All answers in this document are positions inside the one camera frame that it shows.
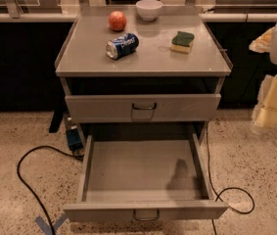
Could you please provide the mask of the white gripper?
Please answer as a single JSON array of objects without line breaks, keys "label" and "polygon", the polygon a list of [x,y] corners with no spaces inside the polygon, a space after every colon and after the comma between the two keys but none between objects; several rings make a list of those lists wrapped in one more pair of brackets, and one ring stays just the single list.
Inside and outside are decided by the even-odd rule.
[{"label": "white gripper", "polygon": [[260,85],[258,104],[252,114],[251,130],[262,135],[277,126],[277,74],[267,75]]}]

